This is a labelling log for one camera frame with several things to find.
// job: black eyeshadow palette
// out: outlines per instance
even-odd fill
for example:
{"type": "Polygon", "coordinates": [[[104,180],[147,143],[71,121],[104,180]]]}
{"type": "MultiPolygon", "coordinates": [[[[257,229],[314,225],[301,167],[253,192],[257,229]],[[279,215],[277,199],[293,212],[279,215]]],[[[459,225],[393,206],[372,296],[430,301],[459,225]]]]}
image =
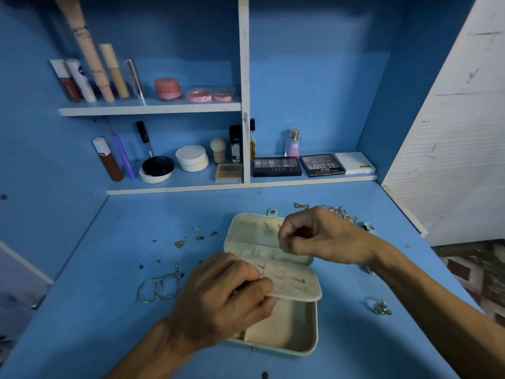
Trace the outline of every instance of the black eyeshadow palette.
{"type": "Polygon", "coordinates": [[[300,162],[309,177],[345,174],[345,169],[330,153],[300,156],[300,162]]]}
{"type": "Polygon", "coordinates": [[[252,162],[253,177],[300,177],[301,167],[296,157],[259,157],[252,162]]]}

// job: blue desk surface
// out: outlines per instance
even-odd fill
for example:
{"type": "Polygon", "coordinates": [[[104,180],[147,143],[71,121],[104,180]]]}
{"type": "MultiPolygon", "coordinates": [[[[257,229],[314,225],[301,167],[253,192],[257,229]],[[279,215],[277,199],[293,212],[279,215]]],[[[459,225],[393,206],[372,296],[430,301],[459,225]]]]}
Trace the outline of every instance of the blue desk surface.
{"type": "MultiPolygon", "coordinates": [[[[199,259],[222,250],[236,214],[276,208],[286,216],[296,211],[293,202],[344,206],[476,306],[374,181],[111,196],[0,378],[101,377],[173,307],[173,301],[135,303],[143,280],[172,272],[175,261],[187,276],[199,259]],[[209,237],[213,231],[218,235],[209,237]],[[197,236],[205,239],[197,241],[197,236]],[[174,246],[179,240],[185,240],[180,250],[174,246]]],[[[312,355],[294,358],[227,342],[198,352],[174,377],[258,379],[263,371],[270,378],[457,377],[376,275],[321,260],[312,266],[323,290],[319,344],[312,355]],[[393,315],[374,314],[367,298],[385,300],[393,315]]]]}

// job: patterned floor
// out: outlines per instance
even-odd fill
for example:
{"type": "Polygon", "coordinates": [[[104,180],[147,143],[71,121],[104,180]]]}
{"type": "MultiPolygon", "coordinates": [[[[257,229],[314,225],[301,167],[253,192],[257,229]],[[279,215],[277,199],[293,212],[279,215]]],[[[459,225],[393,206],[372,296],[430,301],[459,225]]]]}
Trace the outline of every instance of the patterned floor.
{"type": "Polygon", "coordinates": [[[433,251],[484,313],[505,327],[505,241],[437,246],[433,251]]]}

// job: white round container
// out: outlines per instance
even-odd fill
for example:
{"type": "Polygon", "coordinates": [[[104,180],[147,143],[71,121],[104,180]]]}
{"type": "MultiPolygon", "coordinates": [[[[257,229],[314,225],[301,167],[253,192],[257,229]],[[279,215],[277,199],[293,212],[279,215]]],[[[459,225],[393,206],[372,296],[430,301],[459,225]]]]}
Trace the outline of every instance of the white round container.
{"type": "Polygon", "coordinates": [[[204,170],[209,165],[209,157],[205,154],[205,158],[203,162],[200,162],[197,165],[181,165],[181,169],[184,171],[195,172],[204,170]]]}
{"type": "Polygon", "coordinates": [[[183,146],[178,151],[175,152],[175,157],[179,161],[181,167],[183,165],[184,166],[199,165],[205,162],[205,159],[207,160],[207,162],[209,162],[209,158],[207,157],[205,148],[199,145],[183,146]]]}
{"type": "Polygon", "coordinates": [[[145,183],[158,183],[158,182],[163,182],[164,180],[168,179],[172,173],[168,173],[168,174],[165,174],[165,175],[161,175],[159,177],[153,177],[152,175],[147,175],[145,172],[144,172],[144,169],[140,168],[140,170],[138,171],[139,175],[140,175],[140,178],[142,179],[142,181],[144,181],[145,183]]]}

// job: purple tube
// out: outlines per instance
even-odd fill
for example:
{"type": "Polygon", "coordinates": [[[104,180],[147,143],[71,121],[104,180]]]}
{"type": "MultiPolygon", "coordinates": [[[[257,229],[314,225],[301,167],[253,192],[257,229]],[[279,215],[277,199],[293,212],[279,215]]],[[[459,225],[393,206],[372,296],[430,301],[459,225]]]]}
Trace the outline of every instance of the purple tube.
{"type": "Polygon", "coordinates": [[[125,148],[123,147],[123,144],[121,143],[121,140],[119,139],[119,135],[113,134],[112,135],[112,140],[114,141],[114,144],[116,145],[119,156],[121,157],[121,160],[123,161],[123,165],[126,168],[126,171],[128,172],[128,175],[130,176],[131,179],[135,179],[135,172],[131,168],[130,165],[130,160],[128,159],[128,156],[126,155],[125,148]]]}

